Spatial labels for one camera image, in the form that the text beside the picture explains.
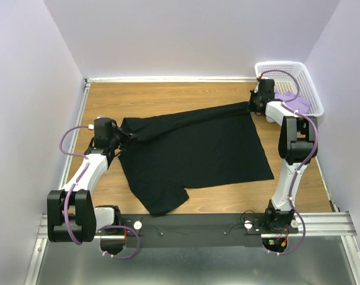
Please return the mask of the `black t shirt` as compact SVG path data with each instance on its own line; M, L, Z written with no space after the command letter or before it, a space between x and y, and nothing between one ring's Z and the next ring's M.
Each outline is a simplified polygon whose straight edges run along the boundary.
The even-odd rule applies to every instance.
M247 102L150 118L124 118L134 138L119 160L152 215L184 204L189 188L273 179Z

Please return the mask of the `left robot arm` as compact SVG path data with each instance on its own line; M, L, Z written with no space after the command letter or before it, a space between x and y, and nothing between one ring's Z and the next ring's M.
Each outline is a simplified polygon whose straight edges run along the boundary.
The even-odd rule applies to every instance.
M91 193L113 159L119 156L134 135L110 118L98 118L84 125L92 137L82 163L73 177L47 196L47 236L51 242L91 242L99 230L116 234L122 227L120 210L115 205L93 205Z

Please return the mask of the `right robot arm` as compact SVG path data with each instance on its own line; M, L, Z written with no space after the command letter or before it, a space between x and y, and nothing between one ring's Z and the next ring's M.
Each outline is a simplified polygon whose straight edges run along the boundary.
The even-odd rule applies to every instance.
M278 152L282 168L277 189L263 215L263 227L271 233L292 224L295 198L301 178L317 154L317 118L306 115L272 91L250 92L249 111L271 118L281 126Z

